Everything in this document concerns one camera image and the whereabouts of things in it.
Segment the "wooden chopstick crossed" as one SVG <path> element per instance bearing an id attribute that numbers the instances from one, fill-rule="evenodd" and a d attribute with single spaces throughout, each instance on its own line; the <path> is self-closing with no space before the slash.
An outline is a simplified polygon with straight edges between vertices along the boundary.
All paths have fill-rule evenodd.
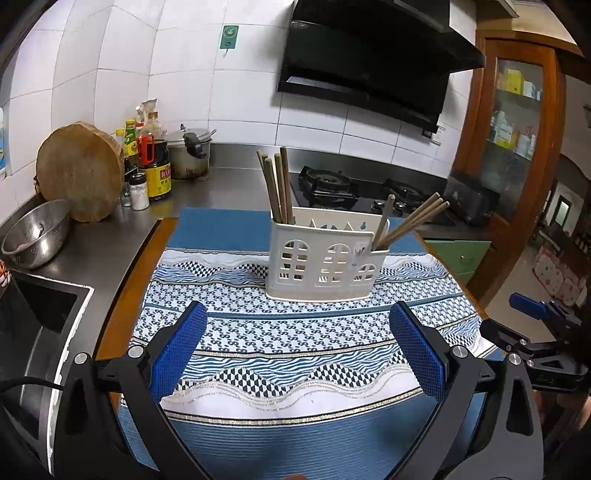
<path id="1" fill-rule="evenodd" d="M 384 231 L 385 231 L 385 227 L 386 227 L 386 223 L 387 220 L 389 219 L 389 216 L 392 212 L 393 209 L 393 205 L 394 205 L 394 201 L 396 200 L 396 195 L 395 194 L 390 194 L 388 196 L 388 199 L 386 200 L 386 203 L 384 204 L 383 210 L 382 210 L 382 217 L 379 223 L 379 226 L 376 230 L 375 236 L 374 236 L 374 240 L 373 240 L 373 244 L 372 244 L 372 250 L 376 251 L 377 248 L 380 245 L 381 239 L 384 235 Z"/>

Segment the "steel kitchen sink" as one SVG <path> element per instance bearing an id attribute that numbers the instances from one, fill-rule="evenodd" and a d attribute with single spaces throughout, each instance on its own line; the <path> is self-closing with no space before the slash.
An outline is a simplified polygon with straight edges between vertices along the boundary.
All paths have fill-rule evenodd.
<path id="1" fill-rule="evenodd" d="M 60 384 L 69 344 L 94 289 L 16 270 L 10 275 L 1 291 L 1 378 Z M 43 466 L 59 398 L 59 391 L 38 385 L 13 387 L 1 395 L 8 419 Z"/>

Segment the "blue patterned table mat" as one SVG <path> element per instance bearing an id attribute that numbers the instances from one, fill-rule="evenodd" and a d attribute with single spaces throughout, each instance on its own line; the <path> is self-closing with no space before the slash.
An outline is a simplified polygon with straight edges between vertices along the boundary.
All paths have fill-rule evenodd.
<path id="1" fill-rule="evenodd" d="M 430 417 L 389 325 L 409 305 L 451 345 L 496 359 L 456 279 L 416 240 L 389 255 L 369 297 L 337 303 L 264 291 L 270 216 L 186 208 L 143 294 L 131 335 L 146 345 L 191 302 L 204 336 L 161 407 L 215 479 L 383 479 Z"/>

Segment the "green drawer cabinet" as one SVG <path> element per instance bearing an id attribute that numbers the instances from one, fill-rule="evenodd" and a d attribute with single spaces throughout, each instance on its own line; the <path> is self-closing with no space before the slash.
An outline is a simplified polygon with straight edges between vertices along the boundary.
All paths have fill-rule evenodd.
<path id="1" fill-rule="evenodd" d="M 426 240 L 446 268 L 467 285 L 487 254 L 490 241 L 484 240 Z"/>

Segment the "cream house-shaped utensil holder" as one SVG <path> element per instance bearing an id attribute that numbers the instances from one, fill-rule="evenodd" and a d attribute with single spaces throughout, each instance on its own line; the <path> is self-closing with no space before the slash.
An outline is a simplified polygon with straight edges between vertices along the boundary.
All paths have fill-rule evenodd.
<path id="1" fill-rule="evenodd" d="M 387 257 L 372 250 L 381 215 L 296 207 L 293 224 L 271 223 L 266 295 L 338 302 L 370 296 Z"/>

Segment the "black toaster appliance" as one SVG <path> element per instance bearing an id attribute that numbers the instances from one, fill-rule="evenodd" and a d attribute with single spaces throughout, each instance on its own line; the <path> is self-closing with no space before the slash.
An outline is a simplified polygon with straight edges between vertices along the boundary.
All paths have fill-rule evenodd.
<path id="1" fill-rule="evenodd" d="M 443 198 L 450 203 L 448 209 L 467 225 L 485 227 L 499 205 L 500 194 L 465 172 L 453 171 Z"/>

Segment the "small glass shaker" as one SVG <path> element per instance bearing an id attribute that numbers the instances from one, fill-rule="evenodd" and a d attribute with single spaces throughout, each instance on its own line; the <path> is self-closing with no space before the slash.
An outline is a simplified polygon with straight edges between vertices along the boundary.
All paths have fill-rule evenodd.
<path id="1" fill-rule="evenodd" d="M 122 187 L 122 190 L 120 193 L 120 204 L 124 208 L 130 208 L 132 206 L 130 189 L 129 189 L 129 185 L 127 182 L 125 182 L 123 184 L 123 187 Z"/>

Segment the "white seasoning shaker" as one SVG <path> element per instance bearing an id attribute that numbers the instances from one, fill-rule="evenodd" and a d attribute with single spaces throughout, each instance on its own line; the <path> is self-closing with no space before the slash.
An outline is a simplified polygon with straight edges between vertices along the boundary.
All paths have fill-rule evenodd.
<path id="1" fill-rule="evenodd" d="M 131 208 L 134 211 L 142 211 L 149 207 L 149 197 L 147 190 L 147 178 L 143 172 L 136 171 L 129 180 L 129 192 L 131 198 Z"/>

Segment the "steel colander bowl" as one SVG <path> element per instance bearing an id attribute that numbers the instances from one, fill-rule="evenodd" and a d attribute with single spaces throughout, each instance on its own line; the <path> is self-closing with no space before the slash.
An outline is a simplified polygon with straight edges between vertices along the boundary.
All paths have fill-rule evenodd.
<path id="1" fill-rule="evenodd" d="M 14 264 L 28 270 L 48 263 L 69 233 L 67 200 L 47 201 L 19 219 L 5 235 L 1 251 Z"/>

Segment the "black gas stove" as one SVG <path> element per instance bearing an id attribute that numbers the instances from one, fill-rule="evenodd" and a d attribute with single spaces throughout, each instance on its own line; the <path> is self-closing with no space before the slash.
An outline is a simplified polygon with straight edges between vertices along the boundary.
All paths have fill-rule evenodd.
<path id="1" fill-rule="evenodd" d="M 342 173 L 304 166 L 290 173 L 290 186 L 297 206 L 382 215 L 386 201 L 394 195 L 390 216 L 407 218 L 429 195 L 391 178 L 383 182 L 357 180 Z"/>

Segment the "dark soy sauce bottle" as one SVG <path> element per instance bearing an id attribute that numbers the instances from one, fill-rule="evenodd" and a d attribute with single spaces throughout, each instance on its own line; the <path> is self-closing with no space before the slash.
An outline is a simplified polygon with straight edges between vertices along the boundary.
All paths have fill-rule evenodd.
<path id="1" fill-rule="evenodd" d="M 140 170 L 146 176 L 148 198 L 161 200 L 171 192 L 172 182 L 168 146 L 156 111 L 147 113 L 138 140 Z"/>

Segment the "green cap sauce bottle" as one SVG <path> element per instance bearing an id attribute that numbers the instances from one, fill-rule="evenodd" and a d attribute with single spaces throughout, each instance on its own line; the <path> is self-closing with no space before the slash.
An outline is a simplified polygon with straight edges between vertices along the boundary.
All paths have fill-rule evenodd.
<path id="1" fill-rule="evenodd" d="M 135 168 L 139 162 L 136 127 L 133 119 L 125 121 L 123 150 L 125 171 L 128 172 Z"/>

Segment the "round wooden chopping block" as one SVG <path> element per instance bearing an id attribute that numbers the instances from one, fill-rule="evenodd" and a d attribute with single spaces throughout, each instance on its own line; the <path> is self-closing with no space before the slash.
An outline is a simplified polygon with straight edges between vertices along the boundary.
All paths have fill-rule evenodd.
<path id="1" fill-rule="evenodd" d="M 64 199 L 71 217 L 96 223 L 119 204 L 123 187 L 122 147 L 110 135 L 83 121 L 54 130 L 36 159 L 38 190 L 44 199 Z"/>

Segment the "wooden glass door cabinet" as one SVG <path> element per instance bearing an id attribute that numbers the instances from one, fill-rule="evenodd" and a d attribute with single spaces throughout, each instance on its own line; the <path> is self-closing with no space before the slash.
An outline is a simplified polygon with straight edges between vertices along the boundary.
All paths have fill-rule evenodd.
<path id="1" fill-rule="evenodd" d="M 555 48 L 491 33 L 476 36 L 486 64 L 474 71 L 453 169 L 499 195 L 488 252 L 468 282 L 487 306 L 540 219 L 565 125 L 566 80 Z"/>

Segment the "black range hood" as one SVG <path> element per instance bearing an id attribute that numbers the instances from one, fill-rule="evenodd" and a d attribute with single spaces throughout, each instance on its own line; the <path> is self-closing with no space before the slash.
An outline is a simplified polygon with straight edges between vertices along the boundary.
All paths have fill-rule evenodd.
<path id="1" fill-rule="evenodd" d="M 485 64 L 447 1 L 297 1 L 277 89 L 434 133 L 451 74 Z"/>

